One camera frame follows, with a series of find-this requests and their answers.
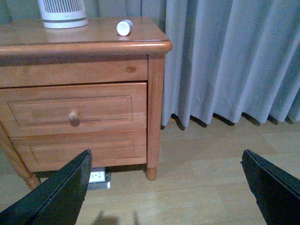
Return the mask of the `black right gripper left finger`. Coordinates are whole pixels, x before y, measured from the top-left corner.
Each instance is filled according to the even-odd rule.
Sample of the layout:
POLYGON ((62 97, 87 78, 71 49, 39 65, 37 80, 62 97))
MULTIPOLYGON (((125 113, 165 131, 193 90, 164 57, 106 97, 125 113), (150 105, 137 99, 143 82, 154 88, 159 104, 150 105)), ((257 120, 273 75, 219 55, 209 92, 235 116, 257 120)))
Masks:
POLYGON ((84 150, 0 213, 2 225, 74 225, 89 185, 92 153, 84 150))

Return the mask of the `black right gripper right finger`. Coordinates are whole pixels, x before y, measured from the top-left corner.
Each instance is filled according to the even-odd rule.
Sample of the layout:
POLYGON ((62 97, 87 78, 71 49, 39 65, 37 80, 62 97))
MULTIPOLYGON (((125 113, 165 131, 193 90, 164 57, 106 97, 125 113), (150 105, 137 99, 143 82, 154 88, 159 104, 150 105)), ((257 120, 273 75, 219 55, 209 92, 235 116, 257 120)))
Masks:
POLYGON ((249 188, 268 225, 300 223, 300 180, 251 150, 242 155, 249 188))

